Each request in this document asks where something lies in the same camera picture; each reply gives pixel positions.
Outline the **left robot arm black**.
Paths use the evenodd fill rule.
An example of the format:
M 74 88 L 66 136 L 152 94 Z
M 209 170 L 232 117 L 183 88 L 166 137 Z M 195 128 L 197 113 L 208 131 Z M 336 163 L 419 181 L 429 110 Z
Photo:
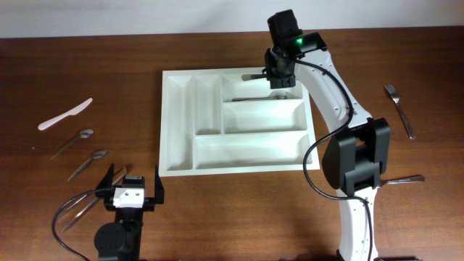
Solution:
M 144 213 L 153 212 L 157 204 L 164 203 L 165 190 L 158 170 L 154 172 L 152 197 L 145 195 L 143 176 L 127 175 L 120 185 L 114 185 L 114 168 L 109 167 L 95 195 L 103 200 L 106 210 L 115 213 L 115 220 L 96 232 L 94 246 L 99 260 L 139 260 Z

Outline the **metal fork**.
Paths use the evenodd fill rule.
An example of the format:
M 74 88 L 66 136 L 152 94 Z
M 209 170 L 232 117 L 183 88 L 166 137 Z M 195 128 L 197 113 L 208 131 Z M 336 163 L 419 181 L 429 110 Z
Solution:
M 402 183 L 421 183 L 425 181 L 425 177 L 423 175 L 411 175 L 402 178 L 394 178 L 389 180 L 380 180 L 380 187 L 385 185 L 394 185 L 394 184 L 402 184 Z
M 390 96 L 391 100 L 393 101 L 394 106 L 396 107 L 399 113 L 399 116 L 402 120 L 402 123 L 405 127 L 405 130 L 407 132 L 409 139 L 415 139 L 416 138 L 415 131 L 413 130 L 413 127 L 411 126 L 410 121 L 408 120 L 407 116 L 405 115 L 404 111 L 401 108 L 401 105 L 399 102 L 399 99 L 400 99 L 399 92 L 391 84 L 384 85 L 384 89 L 387 92 L 387 94 Z

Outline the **metal knife near left arm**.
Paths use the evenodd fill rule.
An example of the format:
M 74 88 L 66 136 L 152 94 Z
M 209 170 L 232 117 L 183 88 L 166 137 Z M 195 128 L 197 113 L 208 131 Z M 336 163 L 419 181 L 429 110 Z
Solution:
M 119 168 L 114 173 L 114 179 L 112 185 L 117 185 L 126 175 L 128 174 L 128 170 L 126 167 Z M 76 199 L 72 202 L 72 204 L 66 207 L 62 212 L 59 213 L 58 217 L 65 215 L 66 213 L 70 212 L 74 208 L 76 208 L 81 202 L 83 202 L 88 196 L 82 196 L 79 199 Z

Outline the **large metal spoon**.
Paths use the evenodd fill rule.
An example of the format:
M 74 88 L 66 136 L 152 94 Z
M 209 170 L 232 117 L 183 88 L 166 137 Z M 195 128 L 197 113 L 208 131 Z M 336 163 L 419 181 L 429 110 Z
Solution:
M 272 94 L 266 97 L 253 97 L 253 98 L 234 98 L 232 102 L 245 102 L 245 101 L 259 101 L 259 100 L 279 100 L 279 99 L 292 99 L 291 94 Z
M 243 74 L 241 76 L 241 79 L 243 81 L 258 80 L 258 79 L 263 79 L 263 78 L 267 78 L 267 75 L 265 74 Z

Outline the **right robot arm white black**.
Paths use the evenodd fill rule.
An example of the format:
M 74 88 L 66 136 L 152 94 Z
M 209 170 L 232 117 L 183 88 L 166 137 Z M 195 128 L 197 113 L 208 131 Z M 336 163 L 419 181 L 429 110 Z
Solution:
M 312 151 L 326 142 L 323 174 L 339 203 L 341 242 L 338 260 L 377 260 L 373 206 L 386 170 L 391 129 L 375 119 L 350 93 L 337 72 L 319 33 L 304 33 L 292 10 L 277 12 L 267 21 L 273 45 L 265 53 L 263 70 L 272 89 L 301 83 L 315 102 L 328 134 L 305 152 L 303 172 Z

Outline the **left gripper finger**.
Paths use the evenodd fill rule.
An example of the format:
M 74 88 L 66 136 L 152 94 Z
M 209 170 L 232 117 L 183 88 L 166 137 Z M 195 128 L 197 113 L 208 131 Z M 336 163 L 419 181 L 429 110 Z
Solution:
M 155 199 L 164 198 L 164 186 L 162 185 L 162 181 L 160 179 L 158 165 L 155 166 L 155 174 L 154 174 L 154 198 Z
M 105 176 L 101 179 L 96 189 L 110 189 L 114 178 L 115 165 L 112 163 Z

